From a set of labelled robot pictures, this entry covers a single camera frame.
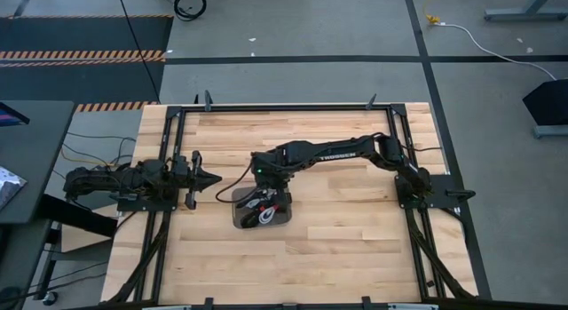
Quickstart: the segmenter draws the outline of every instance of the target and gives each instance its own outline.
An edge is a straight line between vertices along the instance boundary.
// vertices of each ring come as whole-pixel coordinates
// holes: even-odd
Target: concrete floor
[[[566,54],[568,21],[487,23],[485,8],[519,6],[525,0],[431,0],[428,13],[467,27],[488,49],[508,55]],[[414,0],[422,19],[422,3]],[[0,14],[19,0],[0,0]],[[129,13],[171,13],[167,0],[125,0]],[[170,58],[408,55],[418,50],[404,0],[208,0],[202,18],[174,21]],[[568,0],[548,5],[568,7]],[[118,0],[31,0],[24,14],[122,14]],[[460,30],[422,29],[429,55],[481,55]],[[558,78],[568,64],[544,63]],[[568,304],[564,281],[568,235],[563,217],[568,195],[563,167],[568,139],[534,139],[522,98],[548,80],[533,68],[504,63],[434,64],[434,76],[467,188],[493,298]],[[418,63],[268,63],[168,65],[163,103],[192,102],[209,90],[215,102],[430,101]],[[70,131],[135,137],[140,112],[75,115]],[[77,150],[115,157],[118,143],[67,138]],[[62,173],[76,165],[59,160]],[[61,195],[54,175],[48,192]],[[101,249],[93,259],[107,258]],[[61,275],[97,263],[61,262]],[[99,274],[105,266],[83,275]],[[102,280],[60,291],[51,309],[94,305]],[[26,309],[40,309],[28,301]]]

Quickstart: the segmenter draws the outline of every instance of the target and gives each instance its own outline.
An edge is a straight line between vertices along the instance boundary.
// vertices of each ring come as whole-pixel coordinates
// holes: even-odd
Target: black box
[[[523,102],[538,125],[568,124],[568,79],[541,84]]]

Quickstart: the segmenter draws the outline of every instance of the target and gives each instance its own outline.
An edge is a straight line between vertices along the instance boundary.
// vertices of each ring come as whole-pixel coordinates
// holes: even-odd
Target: floor mat
[[[141,50],[165,51],[173,18],[129,16]],[[21,17],[0,19],[0,51],[136,50],[123,16]]]
[[[146,64],[159,92],[164,62]],[[158,101],[144,64],[131,60],[0,63],[0,87],[4,100]]]

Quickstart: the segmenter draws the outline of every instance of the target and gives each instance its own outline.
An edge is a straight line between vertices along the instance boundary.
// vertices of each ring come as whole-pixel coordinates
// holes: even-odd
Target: orange and black hazard tape
[[[119,111],[119,110],[140,110],[146,105],[157,105],[158,101],[128,101],[128,102],[104,102],[92,104],[80,104],[75,110],[79,112],[96,111]]]
[[[55,51],[55,52],[0,52],[0,60],[28,60],[28,59],[128,59],[139,58],[140,51]],[[142,57],[145,59],[163,58],[164,53],[160,50],[143,50]]]
[[[163,57],[144,58],[144,61],[166,62],[166,59]],[[130,59],[121,59],[121,60],[76,60],[76,61],[38,61],[38,62],[5,63],[5,64],[0,64],[0,68],[102,65],[102,64],[115,64],[115,63],[129,63],[129,62],[142,62],[142,58],[130,58]]]
[[[160,18],[160,17],[165,17],[165,18],[174,18],[173,15],[170,14],[145,14],[145,15],[128,15],[128,18]],[[3,16],[0,18],[8,18],[8,19],[22,19],[22,18],[28,18],[28,19],[33,19],[33,18],[124,18],[124,15],[78,15],[78,16],[61,16],[61,15],[51,15],[51,16],[13,16],[13,15],[8,15],[8,16]]]

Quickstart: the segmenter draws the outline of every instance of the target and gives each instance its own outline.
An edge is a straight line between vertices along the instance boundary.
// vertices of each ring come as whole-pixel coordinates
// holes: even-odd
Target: wooden tabletop
[[[439,147],[429,105],[407,103],[406,109],[414,147]],[[166,106],[145,107],[133,162],[157,157],[165,111]],[[360,158],[298,172],[289,184],[294,217],[283,227],[237,229],[231,205],[215,200],[219,189],[244,172],[251,151],[290,140],[319,143],[378,131],[389,131],[386,114],[379,111],[188,114],[182,155],[199,150],[203,169],[223,181],[197,195],[197,210],[180,203],[173,214],[160,304],[202,304],[206,297],[216,304],[358,303],[362,296],[373,302],[419,301],[394,172]],[[170,145],[174,136],[172,129]],[[445,173],[440,150],[416,154],[430,173]],[[249,174],[239,187],[251,186]],[[476,294],[460,223],[438,210],[430,210],[430,219],[438,255]],[[145,224],[146,214],[139,212],[116,235],[102,300],[118,291],[138,263]],[[430,263],[424,261],[431,278]],[[154,264],[149,269],[147,297]],[[435,296],[433,288],[430,295]]]

